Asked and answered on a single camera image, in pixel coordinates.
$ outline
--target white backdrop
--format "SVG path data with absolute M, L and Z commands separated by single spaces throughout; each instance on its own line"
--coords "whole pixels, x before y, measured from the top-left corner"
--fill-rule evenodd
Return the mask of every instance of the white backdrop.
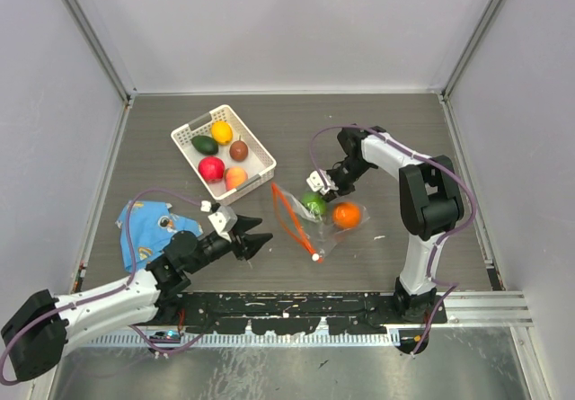
M 443 88 L 488 0 L 79 0 L 141 93 Z
M 507 0 L 453 95 L 497 261 L 575 398 L 575 0 Z
M 30 294 L 67 292 L 122 102 L 61 0 L 0 0 L 0 30 L 4 326 Z

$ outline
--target white basket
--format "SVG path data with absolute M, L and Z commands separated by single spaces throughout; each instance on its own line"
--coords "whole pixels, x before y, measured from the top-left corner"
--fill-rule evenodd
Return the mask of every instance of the white basket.
M 248 146 L 248 156 L 242 162 L 236 162 L 229 154 L 228 146 L 219 146 L 216 157 L 224 161 L 226 168 L 232 166 L 242 167 L 248 174 L 248 179 L 240 186 L 226 190 L 224 180 L 221 182 L 207 183 L 198 172 L 198 164 L 205 156 L 199 153 L 191 144 L 191 139 L 197 135 L 207 135 L 211 137 L 211 126 L 215 121 L 225 121 L 234 132 L 234 141 L 240 137 Z M 276 159 L 264 148 L 261 142 L 251 133 L 243 121 L 228 105 L 222 105 L 214 110 L 190 121 L 188 124 L 177 128 L 172 132 L 173 142 L 180 149 L 196 175 L 204 183 L 206 189 L 214 200 L 223 205 L 229 205 L 235 200 L 239 200 L 243 195 L 249 193 L 256 187 L 261 186 L 273 177 L 276 168 Z

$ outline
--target green fruit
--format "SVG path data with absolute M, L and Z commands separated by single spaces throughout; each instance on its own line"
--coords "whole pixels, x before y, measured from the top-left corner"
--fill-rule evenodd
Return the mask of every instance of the green fruit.
M 312 191 L 307 191 L 301 198 L 301 203 L 314 216 L 323 216 L 327 211 L 327 204 L 322 197 Z
M 217 154 L 219 149 L 215 139 L 207 137 L 206 135 L 197 135 L 191 139 L 191 144 L 196 148 L 202 155 L 213 156 Z

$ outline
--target robotic hand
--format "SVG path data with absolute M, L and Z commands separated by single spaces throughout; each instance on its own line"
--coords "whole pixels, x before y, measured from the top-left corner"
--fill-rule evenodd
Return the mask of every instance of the robotic hand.
M 354 183 L 372 168 L 382 168 L 399 181 L 402 221 L 410 236 L 405 265 L 395 282 L 394 306 L 406 320 L 419 322 L 435 303 L 433 280 L 445 233 L 464 215 L 457 183 L 437 167 L 453 172 L 453 163 L 446 156 L 417 154 L 379 127 L 367 131 L 351 125 L 337 138 L 346 157 L 330 170 L 314 171 L 307 184 L 331 201 L 352 193 Z
M 2 329 L 6 346 L 18 337 L 9 357 L 18 381 L 36 378 L 78 346 L 115 329 L 144 323 L 190 285 L 193 274 L 226 253 L 251 259 L 272 234 L 246 234 L 260 218 L 235 215 L 229 207 L 202 203 L 215 231 L 198 239 L 188 231 L 173 235 L 162 255 L 130 277 L 74 295 L 52 297 L 47 289 L 30 296 Z M 32 328 L 26 326 L 48 316 Z

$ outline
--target lemon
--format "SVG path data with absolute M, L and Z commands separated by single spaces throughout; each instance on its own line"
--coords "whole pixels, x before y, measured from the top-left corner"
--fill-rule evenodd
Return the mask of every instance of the lemon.
M 215 139 L 220 146 L 226 146 L 232 142 L 234 132 L 225 121 L 216 121 L 212 124 L 212 138 Z

